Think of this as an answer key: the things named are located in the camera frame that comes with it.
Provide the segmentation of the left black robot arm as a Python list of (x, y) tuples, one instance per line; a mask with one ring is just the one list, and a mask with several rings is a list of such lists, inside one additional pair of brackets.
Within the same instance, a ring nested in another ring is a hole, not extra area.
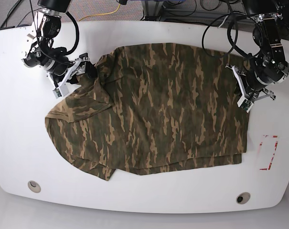
[[(249, 70), (240, 70), (237, 66), (227, 65), (237, 80), (237, 92), (240, 98), (238, 107), (249, 112), (254, 102), (275, 94), (267, 89), (270, 84), (283, 82), (289, 75), (289, 63), (286, 61), (279, 26), (289, 23), (289, 0), (244, 0), (244, 13), (235, 12), (231, 2), (226, 1), (229, 13), (224, 18), (231, 18), (227, 28), (230, 51), (236, 50), (250, 64)], [(249, 19), (254, 23), (252, 33), (255, 44), (259, 47), (256, 54), (246, 53), (237, 46), (238, 37), (231, 36), (231, 30), (238, 30), (238, 22)]]

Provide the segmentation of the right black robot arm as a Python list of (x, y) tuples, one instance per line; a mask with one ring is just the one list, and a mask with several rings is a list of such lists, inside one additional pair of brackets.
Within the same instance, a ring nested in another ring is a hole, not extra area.
[[(54, 91), (60, 96), (63, 96), (61, 91), (66, 83), (78, 83), (77, 76), (87, 74), (91, 79), (97, 77), (97, 70), (87, 53), (81, 54), (74, 61), (67, 58), (76, 50), (80, 38), (78, 24), (68, 11), (70, 4), (70, 0), (38, 1), (41, 10), (32, 15), (33, 23), (26, 39), (27, 49), (21, 59), (26, 67), (42, 67), (54, 85)], [(68, 16), (75, 28), (75, 42), (70, 50), (66, 47), (53, 47), (54, 38), (62, 26), (61, 13)]]

